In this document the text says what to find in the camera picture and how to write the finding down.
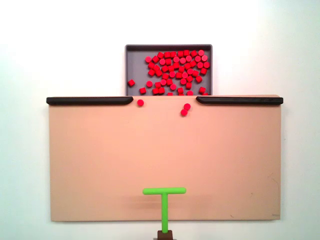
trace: black bar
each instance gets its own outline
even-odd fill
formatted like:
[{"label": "black bar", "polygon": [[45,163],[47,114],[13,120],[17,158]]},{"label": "black bar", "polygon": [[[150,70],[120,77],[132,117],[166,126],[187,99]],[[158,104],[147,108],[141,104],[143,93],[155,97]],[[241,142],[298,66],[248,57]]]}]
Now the black bar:
[{"label": "black bar", "polygon": [[134,100],[132,96],[89,96],[89,97],[47,97],[49,105],[127,105]]},{"label": "black bar", "polygon": [[197,96],[201,104],[212,105],[280,105],[282,97],[249,97],[249,96]]}]

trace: green t-shaped pusher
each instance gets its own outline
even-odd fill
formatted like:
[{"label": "green t-shaped pusher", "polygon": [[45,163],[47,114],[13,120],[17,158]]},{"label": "green t-shaped pusher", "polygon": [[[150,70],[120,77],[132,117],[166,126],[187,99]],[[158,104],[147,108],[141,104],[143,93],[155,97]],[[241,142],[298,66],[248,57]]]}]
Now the green t-shaped pusher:
[{"label": "green t-shaped pusher", "polygon": [[144,195],[161,195],[161,223],[162,232],[168,232],[168,194],[185,194],[185,187],[161,187],[161,188],[145,188]]}]

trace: red block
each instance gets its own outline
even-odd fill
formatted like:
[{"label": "red block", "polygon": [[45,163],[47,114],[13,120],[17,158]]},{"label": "red block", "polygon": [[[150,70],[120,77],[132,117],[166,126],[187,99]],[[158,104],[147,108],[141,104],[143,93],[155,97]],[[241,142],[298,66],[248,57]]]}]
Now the red block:
[{"label": "red block", "polygon": [[206,69],[208,69],[208,68],[210,68],[210,62],[205,62],[204,64],[203,64],[203,66],[206,68]]},{"label": "red block", "polygon": [[186,56],[185,57],[185,60],[190,63],[192,61],[192,57],[189,55],[189,56]]},{"label": "red block", "polygon": [[201,74],[206,75],[207,73],[207,69],[206,68],[202,68],[200,71]]},{"label": "red block", "polygon": [[150,57],[150,56],[147,56],[147,57],[145,58],[145,61],[146,61],[147,63],[150,63],[150,62],[151,62],[151,57]]},{"label": "red block", "polygon": [[203,50],[199,50],[198,51],[198,55],[201,57],[201,56],[203,56],[205,54],[205,51],[203,51]]},{"label": "red block", "polygon": [[173,72],[175,70],[174,66],[168,66],[169,72]]},{"label": "red block", "polygon": [[158,70],[155,72],[155,75],[157,75],[158,77],[160,77],[162,75],[162,71],[161,70]]},{"label": "red block", "polygon": [[170,52],[169,52],[169,51],[166,51],[166,52],[164,53],[164,58],[165,58],[165,59],[170,58]]},{"label": "red block", "polygon": [[188,114],[188,111],[187,110],[185,110],[185,109],[182,109],[181,110],[181,115],[182,116],[186,116]]},{"label": "red block", "polygon": [[162,78],[165,79],[165,80],[167,80],[167,79],[169,78],[169,74],[164,73],[164,74],[162,75]]},{"label": "red block", "polygon": [[172,91],[176,90],[176,88],[177,88],[177,86],[174,83],[170,85],[170,89]]},{"label": "red block", "polygon": [[148,88],[151,88],[152,85],[153,85],[152,81],[147,81],[147,82],[146,82],[146,86],[147,86]]},{"label": "red block", "polygon": [[148,64],[148,68],[149,68],[149,69],[154,69],[154,67],[155,67],[155,64],[154,64],[153,62],[150,62],[150,63]]},{"label": "red block", "polygon": [[191,57],[194,58],[195,56],[197,56],[197,51],[196,50],[191,51],[190,55],[191,55]]},{"label": "red block", "polygon": [[160,83],[161,83],[162,86],[165,86],[165,85],[167,84],[167,81],[166,81],[165,79],[162,79],[162,80],[160,81]]},{"label": "red block", "polygon": [[180,63],[181,64],[185,64],[186,63],[186,59],[184,57],[180,58]]},{"label": "red block", "polygon": [[135,83],[135,81],[133,80],[133,79],[131,79],[130,81],[128,81],[128,85],[130,86],[130,87],[132,87],[133,85],[135,85],[136,83]]},{"label": "red block", "polygon": [[165,88],[164,87],[160,87],[159,88],[159,94],[164,94],[165,93]]},{"label": "red block", "polygon": [[198,69],[202,69],[204,67],[204,64],[202,62],[198,62],[198,64],[196,65],[196,67]]},{"label": "red block", "polygon": [[188,111],[188,110],[191,108],[191,105],[190,105],[189,103],[186,103],[186,104],[183,106],[183,108]]},{"label": "red block", "polygon": [[190,51],[189,50],[183,50],[183,56],[188,56],[190,55]]},{"label": "red block", "polygon": [[152,93],[153,93],[153,95],[157,95],[159,93],[158,88],[152,89]]},{"label": "red block", "polygon": [[186,63],[186,64],[184,65],[184,68],[185,68],[185,70],[188,70],[189,68],[191,68],[190,63]]},{"label": "red block", "polygon": [[201,57],[200,57],[200,56],[196,56],[196,57],[194,58],[194,60],[198,63],[198,62],[201,61]]},{"label": "red block", "polygon": [[177,57],[177,56],[175,56],[175,57],[173,58],[173,62],[174,62],[174,63],[178,63],[179,60],[180,60],[180,59],[179,59],[179,57]]},{"label": "red block", "polygon": [[188,77],[186,78],[186,81],[187,81],[188,83],[191,83],[193,79],[194,79],[194,78],[190,75],[190,76],[188,76]]},{"label": "red block", "polygon": [[196,80],[196,82],[199,84],[199,83],[202,82],[202,77],[201,77],[201,76],[197,76],[197,77],[195,78],[195,80]]},{"label": "red block", "polygon": [[169,79],[166,81],[166,85],[167,85],[167,86],[170,86],[171,84],[172,84],[172,79],[169,78]]},{"label": "red block", "polygon": [[207,56],[207,55],[203,55],[203,56],[201,57],[201,60],[202,60],[203,62],[206,62],[206,61],[208,60],[208,56]]},{"label": "red block", "polygon": [[194,72],[194,70],[192,68],[189,68],[187,71],[186,71],[189,75],[192,75],[192,73]]},{"label": "red block", "polygon": [[178,57],[182,58],[184,56],[184,51],[178,51]]},{"label": "red block", "polygon": [[192,76],[197,77],[197,76],[198,76],[198,74],[199,74],[199,72],[198,72],[198,71],[193,71]]},{"label": "red block", "polygon": [[181,78],[180,84],[185,85],[187,83],[187,80],[185,78]]},{"label": "red block", "polygon": [[197,63],[196,63],[195,60],[193,60],[193,61],[190,62],[190,66],[191,66],[192,68],[193,68],[195,65],[197,65]]},{"label": "red block", "polygon": [[200,89],[199,89],[199,93],[203,94],[203,93],[205,93],[205,91],[206,91],[206,88],[201,86]]},{"label": "red block", "polygon": [[145,87],[140,88],[139,91],[141,94],[145,94],[147,92]]},{"label": "red block", "polygon": [[158,55],[157,55],[157,57],[160,58],[160,59],[163,59],[164,56],[165,56],[165,55],[164,55],[162,52],[159,52]]},{"label": "red block", "polygon": [[177,91],[178,91],[179,94],[183,94],[184,93],[184,89],[182,87],[179,87],[177,89]]},{"label": "red block", "polygon": [[175,62],[175,63],[173,64],[173,68],[174,68],[174,69],[178,69],[179,67],[180,67],[180,65],[179,65],[178,62]]},{"label": "red block", "polygon": [[184,79],[186,79],[186,78],[188,77],[188,73],[183,72],[183,73],[182,73],[182,77],[183,77]]},{"label": "red block", "polygon": [[192,88],[192,83],[191,82],[187,82],[185,85],[186,89],[191,89]]},{"label": "red block", "polygon": [[156,64],[157,62],[159,62],[159,58],[157,56],[154,56],[152,58],[152,61]]},{"label": "red block", "polygon": [[142,99],[139,99],[138,101],[136,101],[136,103],[138,104],[139,107],[142,107],[145,102]]},{"label": "red block", "polygon": [[158,71],[158,70],[160,70],[160,67],[158,65],[154,65],[153,70]]},{"label": "red block", "polygon": [[152,76],[154,76],[155,75],[155,71],[154,70],[152,70],[152,69],[150,69],[149,71],[148,71],[148,74],[152,77]]},{"label": "red block", "polygon": [[166,64],[166,60],[164,58],[160,59],[159,61],[160,65],[165,65]]},{"label": "red block", "polygon": [[165,65],[170,66],[171,65],[171,58],[167,58],[165,60]]},{"label": "red block", "polygon": [[183,73],[185,71],[185,68],[183,66],[179,67],[179,73]]},{"label": "red block", "polygon": [[174,71],[171,71],[170,73],[169,73],[169,76],[170,76],[170,78],[174,78],[175,76],[176,76],[176,73],[174,72]]},{"label": "red block", "polygon": [[182,73],[181,72],[177,72],[175,75],[176,79],[182,79]]},{"label": "red block", "polygon": [[163,73],[168,72],[168,70],[169,70],[169,68],[168,68],[167,65],[164,65],[164,66],[161,68],[161,71],[162,71]]}]

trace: green stick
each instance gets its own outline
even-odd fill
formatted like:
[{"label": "green stick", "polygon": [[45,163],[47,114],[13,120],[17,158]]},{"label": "green stick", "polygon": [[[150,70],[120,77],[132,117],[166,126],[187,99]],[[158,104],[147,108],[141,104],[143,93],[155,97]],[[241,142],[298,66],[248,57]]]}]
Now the green stick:
[{"label": "green stick", "polygon": [[162,187],[162,188],[145,188],[144,195],[161,195],[161,223],[162,232],[168,232],[168,194],[185,194],[185,187]]}]

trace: red peg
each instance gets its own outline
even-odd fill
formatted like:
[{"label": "red peg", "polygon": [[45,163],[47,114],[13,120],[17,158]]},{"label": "red peg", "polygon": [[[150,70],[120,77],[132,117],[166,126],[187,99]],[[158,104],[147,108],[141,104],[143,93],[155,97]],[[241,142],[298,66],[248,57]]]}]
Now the red peg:
[{"label": "red peg", "polygon": [[190,62],[190,66],[191,66],[192,68],[193,68],[195,65],[197,65],[197,63],[196,63],[195,60],[193,60],[193,61]]},{"label": "red peg", "polygon": [[161,70],[158,70],[155,72],[155,75],[157,75],[158,77],[160,77],[162,75],[162,71]]},{"label": "red peg", "polygon": [[196,50],[191,51],[190,55],[191,55],[191,57],[194,58],[195,56],[197,56],[197,51]]},{"label": "red peg", "polygon": [[199,83],[202,82],[202,77],[201,77],[201,76],[197,76],[197,77],[195,78],[195,80],[196,80],[196,82],[199,84]]},{"label": "red peg", "polygon": [[135,85],[136,83],[135,83],[135,81],[133,80],[133,79],[131,79],[130,81],[128,81],[128,85],[130,86],[130,87],[132,87],[133,85]]},{"label": "red peg", "polygon": [[155,71],[154,70],[152,70],[152,69],[150,69],[149,71],[148,71],[148,74],[151,76],[151,77],[153,77],[154,75],[155,75]]},{"label": "red peg", "polygon": [[140,88],[139,91],[141,94],[145,94],[147,92],[145,87]]},{"label": "red peg", "polygon": [[152,81],[147,81],[147,82],[146,82],[146,86],[147,86],[148,88],[151,88],[152,85],[153,85]]},{"label": "red peg", "polygon": [[149,69],[154,69],[154,67],[155,67],[155,64],[154,64],[153,62],[150,62],[150,63],[148,64],[148,68],[149,68]]},{"label": "red peg", "polygon": [[160,59],[159,64],[162,65],[162,66],[165,65],[166,64],[166,60],[164,58]]},{"label": "red peg", "polygon": [[192,88],[192,83],[191,82],[187,82],[185,85],[186,89],[191,89]]},{"label": "red peg", "polygon": [[198,51],[198,55],[199,55],[200,57],[202,57],[204,54],[205,54],[205,51],[203,51],[203,50],[199,50],[199,51]]},{"label": "red peg", "polygon": [[199,74],[199,72],[198,72],[198,71],[193,71],[192,76],[197,77],[197,76],[198,76],[198,74]]},{"label": "red peg", "polygon": [[166,85],[167,85],[167,86],[170,86],[171,84],[172,84],[172,79],[169,78],[169,79],[166,81]]},{"label": "red peg", "polygon": [[159,58],[157,56],[154,56],[152,58],[152,61],[156,64],[157,62],[159,62]]},{"label": "red peg", "polygon": [[210,68],[210,62],[205,62],[204,64],[203,64],[203,67],[205,67],[206,69],[208,69],[208,68]]},{"label": "red peg", "polygon": [[162,71],[163,73],[168,72],[168,70],[169,70],[169,68],[168,68],[167,65],[164,65],[164,66],[161,68],[161,71]]},{"label": "red peg", "polygon": [[198,62],[198,64],[196,65],[196,67],[198,69],[202,69],[204,67],[204,64],[202,62]]},{"label": "red peg", "polygon": [[176,88],[177,88],[177,86],[174,83],[170,85],[170,89],[172,91],[176,90]]},{"label": "red peg", "polygon": [[181,64],[185,64],[186,63],[186,59],[184,57],[180,58],[180,63]]},{"label": "red peg", "polygon": [[205,91],[206,91],[206,88],[201,86],[200,89],[199,89],[199,93],[203,94],[203,93],[205,93]]},{"label": "red peg", "polygon": [[165,56],[165,55],[164,55],[162,52],[159,52],[158,55],[157,55],[157,57],[160,58],[160,59],[163,59],[164,56]]},{"label": "red peg", "polygon": [[179,94],[183,94],[184,93],[184,89],[182,87],[179,87],[177,89],[177,91],[178,91]]},{"label": "red peg", "polygon": [[169,76],[170,76],[170,78],[174,78],[175,76],[176,76],[176,73],[174,72],[174,71],[171,71],[170,73],[169,73]]},{"label": "red peg", "polygon": [[200,71],[201,74],[206,75],[207,73],[207,69],[206,68],[202,68]]},{"label": "red peg", "polygon": [[190,55],[190,51],[189,50],[183,50],[183,56],[188,56]]},{"label": "red peg", "polygon": [[183,73],[182,73],[182,77],[183,77],[184,79],[186,79],[186,78],[188,77],[188,73],[183,72]]},{"label": "red peg", "polygon": [[151,57],[150,57],[150,56],[147,56],[147,57],[145,58],[145,61],[146,61],[147,63],[150,63],[150,62],[151,62]]},{"label": "red peg", "polygon": [[185,85],[187,83],[187,80],[185,78],[181,78],[180,84]]}]

